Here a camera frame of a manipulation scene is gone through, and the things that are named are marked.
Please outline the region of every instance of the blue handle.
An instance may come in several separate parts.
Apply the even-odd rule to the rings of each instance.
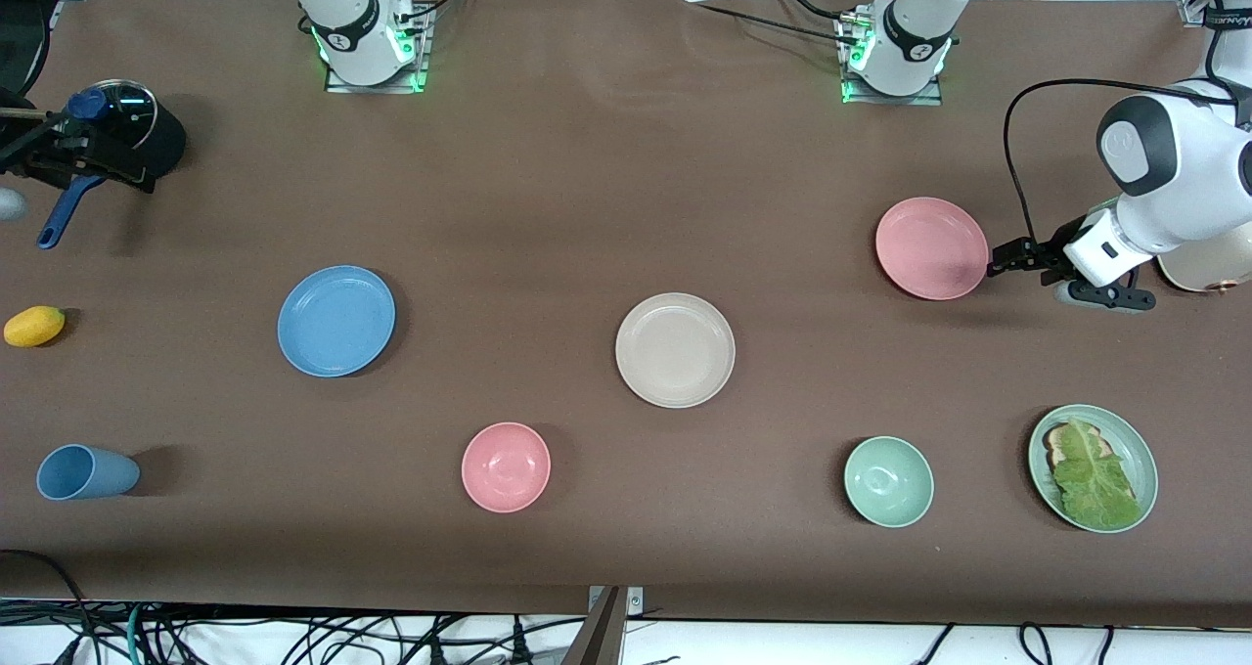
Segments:
[[[83,200],[83,194],[103,183],[103,177],[74,177],[70,188],[61,193],[61,197],[56,199],[56,205],[53,205],[53,212],[48,214],[44,229],[40,230],[39,239],[35,240],[39,249],[51,249],[61,242],[61,233],[69,227],[78,202]]]

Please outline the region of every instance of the green bowl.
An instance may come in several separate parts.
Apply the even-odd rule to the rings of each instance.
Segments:
[[[903,528],[930,508],[935,478],[916,447],[880,436],[853,450],[844,467],[844,490],[861,516],[879,526]]]
[[[1109,447],[1113,447],[1113,452],[1122,458],[1122,471],[1126,472],[1126,478],[1131,482],[1131,490],[1134,492],[1134,498],[1139,501],[1141,510],[1139,518],[1131,523],[1131,526],[1116,530],[1093,528],[1083,526],[1078,521],[1065,516],[1064,510],[1062,510],[1060,487],[1052,478],[1052,467],[1048,466],[1048,446],[1043,443],[1043,438],[1052,428],[1063,426],[1072,420],[1084,421],[1096,426],[1099,430],[1101,437],[1108,441]],[[1157,461],[1152,458],[1148,443],[1143,442],[1143,437],[1127,421],[1122,420],[1122,416],[1098,406],[1074,403],[1062,406],[1044,416],[1034,427],[1034,432],[1030,433],[1030,446],[1027,448],[1027,465],[1029,465],[1034,487],[1039,490],[1039,496],[1043,497],[1043,501],[1057,512],[1057,516],[1060,516],[1083,531],[1093,534],[1131,531],[1132,527],[1139,526],[1148,517],[1148,513],[1152,512],[1153,506],[1157,503]]]

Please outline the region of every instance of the lettuce leaf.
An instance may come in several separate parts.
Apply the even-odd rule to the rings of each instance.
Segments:
[[[1069,421],[1058,431],[1057,445],[1065,458],[1057,463],[1052,477],[1060,487],[1067,516],[1103,531],[1131,526],[1139,518],[1139,501],[1122,471],[1122,458],[1116,453],[1101,457],[1099,436],[1089,423]]]

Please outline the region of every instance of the pink plate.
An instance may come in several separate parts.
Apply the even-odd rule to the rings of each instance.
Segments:
[[[551,470],[552,457],[538,433],[521,423],[496,423],[466,447],[461,483],[478,506],[512,513],[535,503]]]
[[[895,286],[919,298],[960,298],[987,276],[983,228],[969,213],[939,198],[896,203],[879,220],[874,247]]]

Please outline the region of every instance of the lemon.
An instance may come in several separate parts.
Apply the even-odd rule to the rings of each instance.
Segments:
[[[4,324],[4,341],[14,347],[35,347],[56,337],[65,327],[65,313],[51,306],[35,306]]]

